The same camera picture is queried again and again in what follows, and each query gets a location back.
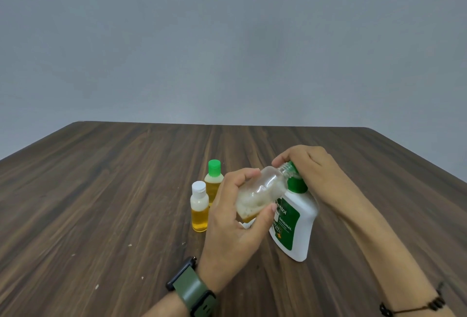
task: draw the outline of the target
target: green label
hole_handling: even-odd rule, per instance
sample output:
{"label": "green label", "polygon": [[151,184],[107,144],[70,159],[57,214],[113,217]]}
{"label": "green label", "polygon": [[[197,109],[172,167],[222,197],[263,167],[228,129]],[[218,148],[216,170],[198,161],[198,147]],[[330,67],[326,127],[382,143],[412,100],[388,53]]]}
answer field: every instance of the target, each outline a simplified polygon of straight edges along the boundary
{"label": "green label", "polygon": [[276,204],[277,211],[272,226],[274,227],[276,238],[279,242],[281,242],[286,249],[291,251],[295,226],[300,217],[300,213],[286,202],[284,198],[277,199]]}

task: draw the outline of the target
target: black bracelet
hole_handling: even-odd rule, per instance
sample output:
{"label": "black bracelet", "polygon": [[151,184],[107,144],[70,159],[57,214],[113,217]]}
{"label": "black bracelet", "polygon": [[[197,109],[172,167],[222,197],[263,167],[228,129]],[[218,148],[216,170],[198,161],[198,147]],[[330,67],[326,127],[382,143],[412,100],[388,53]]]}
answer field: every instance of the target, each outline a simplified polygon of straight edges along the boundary
{"label": "black bracelet", "polygon": [[392,317],[398,313],[406,313],[406,312],[415,312],[415,311],[423,311],[424,309],[431,309],[432,311],[437,311],[439,309],[442,309],[444,305],[446,305],[446,302],[444,301],[443,296],[441,295],[441,289],[443,288],[444,283],[440,282],[438,285],[438,288],[436,289],[436,292],[438,293],[438,297],[435,298],[433,301],[428,303],[426,306],[420,307],[420,308],[413,308],[413,309],[404,309],[402,311],[391,311],[389,308],[384,306],[384,303],[381,302],[380,305],[380,312],[383,316],[386,317]]}

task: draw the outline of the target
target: smartwatch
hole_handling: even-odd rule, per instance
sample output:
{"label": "smartwatch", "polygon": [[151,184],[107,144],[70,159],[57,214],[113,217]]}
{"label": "smartwatch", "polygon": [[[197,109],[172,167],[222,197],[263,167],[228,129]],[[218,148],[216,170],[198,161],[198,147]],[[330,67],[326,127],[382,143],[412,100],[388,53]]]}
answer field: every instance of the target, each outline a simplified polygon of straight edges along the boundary
{"label": "smartwatch", "polygon": [[177,292],[190,311],[190,316],[207,317],[213,313],[216,296],[195,273],[195,267],[196,257],[188,257],[165,287],[168,291]]}

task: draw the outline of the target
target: bottle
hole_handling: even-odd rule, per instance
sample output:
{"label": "bottle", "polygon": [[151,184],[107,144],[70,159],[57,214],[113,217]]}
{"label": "bottle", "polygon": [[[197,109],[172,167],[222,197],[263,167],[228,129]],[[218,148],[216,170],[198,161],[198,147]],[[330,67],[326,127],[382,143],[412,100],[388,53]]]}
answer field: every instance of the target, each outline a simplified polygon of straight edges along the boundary
{"label": "bottle", "polygon": [[303,179],[292,177],[287,182],[288,190],[276,200],[277,211],[269,233],[286,255],[303,262],[319,206]]}
{"label": "bottle", "polygon": [[224,179],[224,176],[220,173],[220,161],[218,159],[212,159],[208,162],[208,173],[205,177],[206,192],[209,196],[209,206],[212,205],[217,195],[219,185]]}
{"label": "bottle", "polygon": [[287,191],[287,180],[299,174],[292,162],[279,168],[271,166],[261,170],[261,175],[244,183],[238,190],[237,214],[248,223],[268,204],[276,201]]}
{"label": "bottle", "polygon": [[196,232],[207,230],[209,216],[209,197],[206,194],[206,183],[199,180],[191,185],[191,226]]}

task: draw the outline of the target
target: wall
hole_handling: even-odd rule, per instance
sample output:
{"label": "wall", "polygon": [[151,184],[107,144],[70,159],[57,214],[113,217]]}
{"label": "wall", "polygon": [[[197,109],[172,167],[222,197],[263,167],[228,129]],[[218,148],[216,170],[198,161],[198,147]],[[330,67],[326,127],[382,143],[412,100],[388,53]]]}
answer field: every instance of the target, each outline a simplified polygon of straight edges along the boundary
{"label": "wall", "polygon": [[77,120],[366,126],[467,181],[465,0],[0,0],[0,158]]}

